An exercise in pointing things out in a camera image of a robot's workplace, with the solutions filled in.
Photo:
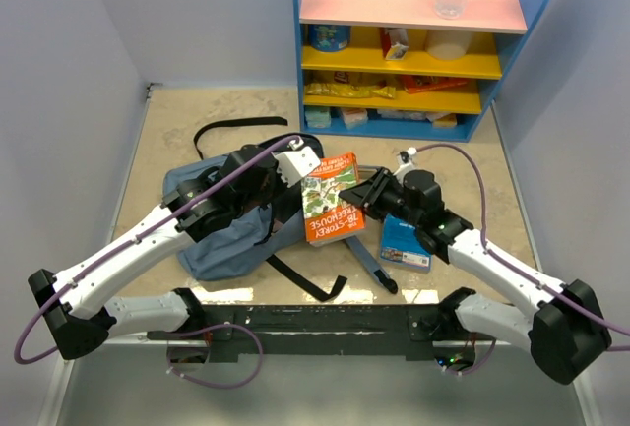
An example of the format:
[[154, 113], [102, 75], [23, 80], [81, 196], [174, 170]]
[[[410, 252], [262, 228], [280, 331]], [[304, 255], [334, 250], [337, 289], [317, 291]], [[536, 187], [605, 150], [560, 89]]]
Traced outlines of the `blue student backpack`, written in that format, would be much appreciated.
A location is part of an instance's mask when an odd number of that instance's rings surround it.
[[[162, 183], [163, 196], [166, 197], [187, 180], [206, 176], [206, 173], [209, 174], [208, 177], [214, 176], [213, 173], [225, 163], [227, 154], [203, 157], [198, 141], [205, 132], [216, 128], [271, 125], [287, 126], [288, 122], [280, 116], [264, 116], [215, 121], [203, 126], [193, 137], [193, 145], [200, 161], [167, 171]], [[246, 276], [263, 262], [267, 262], [319, 302], [332, 300], [344, 288], [347, 282], [345, 277], [338, 275], [333, 288], [327, 292], [275, 255], [280, 249], [304, 239], [300, 190], [299, 187], [293, 187], [286, 194], [276, 198], [266, 209], [256, 208], [233, 221], [228, 228], [215, 232], [201, 242], [180, 251], [177, 259], [187, 273], [200, 281]], [[357, 237], [346, 239], [346, 245], [376, 282], [390, 293], [398, 293], [396, 282]]]

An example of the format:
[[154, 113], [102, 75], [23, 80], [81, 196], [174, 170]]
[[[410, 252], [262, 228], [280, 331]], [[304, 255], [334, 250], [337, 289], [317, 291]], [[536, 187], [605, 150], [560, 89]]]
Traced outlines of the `orange book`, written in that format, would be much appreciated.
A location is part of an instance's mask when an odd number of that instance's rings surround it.
[[340, 198], [340, 192], [359, 183], [352, 152], [326, 157], [301, 181], [306, 241], [313, 247], [350, 238], [365, 229], [361, 210]]

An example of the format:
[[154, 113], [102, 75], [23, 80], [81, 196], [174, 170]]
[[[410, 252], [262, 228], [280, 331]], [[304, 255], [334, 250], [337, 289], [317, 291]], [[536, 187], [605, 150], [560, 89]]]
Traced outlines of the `blue bottom book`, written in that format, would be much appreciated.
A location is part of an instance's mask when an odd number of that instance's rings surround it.
[[387, 215], [382, 225], [380, 259], [428, 273], [432, 256], [420, 245], [412, 225]]

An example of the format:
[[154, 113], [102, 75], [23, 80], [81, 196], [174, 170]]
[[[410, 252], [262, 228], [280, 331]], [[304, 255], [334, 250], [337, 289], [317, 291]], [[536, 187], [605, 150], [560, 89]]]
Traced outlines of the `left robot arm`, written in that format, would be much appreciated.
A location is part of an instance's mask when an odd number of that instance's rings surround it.
[[247, 145], [215, 166], [205, 165], [179, 182], [134, 228], [105, 248], [57, 274], [39, 270], [29, 286], [66, 360], [83, 357], [108, 338], [141, 332], [175, 333], [193, 339], [206, 322], [189, 289], [160, 297], [118, 297], [120, 289], [163, 259], [232, 228], [235, 221], [295, 188], [321, 161], [296, 139], [267, 148]]

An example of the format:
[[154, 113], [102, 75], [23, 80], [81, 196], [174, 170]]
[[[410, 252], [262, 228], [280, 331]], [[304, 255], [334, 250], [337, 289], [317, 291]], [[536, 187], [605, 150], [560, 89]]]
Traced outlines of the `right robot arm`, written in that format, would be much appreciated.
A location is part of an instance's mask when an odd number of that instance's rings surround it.
[[375, 220], [391, 215], [409, 224], [431, 255], [474, 275], [500, 293], [498, 303], [469, 289], [442, 302], [441, 334], [492, 336], [528, 352], [551, 380], [569, 385], [611, 346], [593, 289], [543, 274], [486, 242], [480, 230], [448, 210], [432, 173], [398, 178], [385, 168], [340, 192], [341, 199]]

